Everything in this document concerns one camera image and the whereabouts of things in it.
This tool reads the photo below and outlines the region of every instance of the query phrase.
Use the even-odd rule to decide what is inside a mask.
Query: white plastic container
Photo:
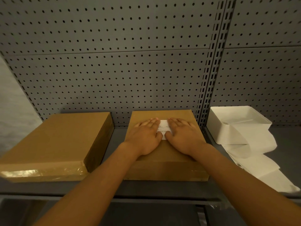
[[[239,122],[261,124],[266,130],[272,124],[250,106],[210,107],[207,128],[217,144],[248,144],[246,139],[229,125]]]

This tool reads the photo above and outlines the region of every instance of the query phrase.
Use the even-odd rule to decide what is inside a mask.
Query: right hand
[[[194,150],[198,150],[207,144],[201,133],[197,131],[198,127],[191,122],[180,118],[169,118],[167,122],[173,134],[167,131],[165,137],[179,152],[192,156]]]

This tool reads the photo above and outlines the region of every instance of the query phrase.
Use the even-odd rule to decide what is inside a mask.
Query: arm
[[[58,201],[35,226],[98,225],[132,163],[158,146],[162,139],[162,133],[156,133],[159,124],[156,118],[135,125],[115,152]]]
[[[236,166],[201,138],[183,119],[168,119],[173,135],[166,139],[205,168],[249,226],[301,225],[301,208],[253,175]]]

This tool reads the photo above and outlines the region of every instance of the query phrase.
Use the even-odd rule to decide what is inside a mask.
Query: gray metal shelf
[[[229,156],[221,145],[215,144],[209,131],[206,133],[213,146],[227,158]],[[300,127],[272,127],[271,133],[276,138],[278,147],[267,153],[280,166],[280,170],[296,185],[301,187],[301,142],[298,133]],[[125,128],[115,128],[104,159],[107,159],[124,140]],[[79,182],[41,182],[10,183],[0,179],[0,195],[10,198],[25,199],[59,199]],[[284,194],[291,199],[301,199],[301,192]],[[172,182],[172,181],[123,181],[117,190],[114,202],[156,202],[156,203],[190,203],[217,204],[225,196],[213,179],[208,182]]]

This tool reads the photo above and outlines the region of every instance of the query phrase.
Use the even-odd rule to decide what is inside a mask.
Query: white label
[[[170,126],[168,125],[167,120],[161,120],[157,132],[158,132],[158,131],[160,131],[160,132],[163,134],[163,138],[162,138],[162,139],[165,140],[165,139],[166,139],[166,138],[165,138],[165,133],[166,133],[167,131],[170,131],[170,132],[171,132]]]

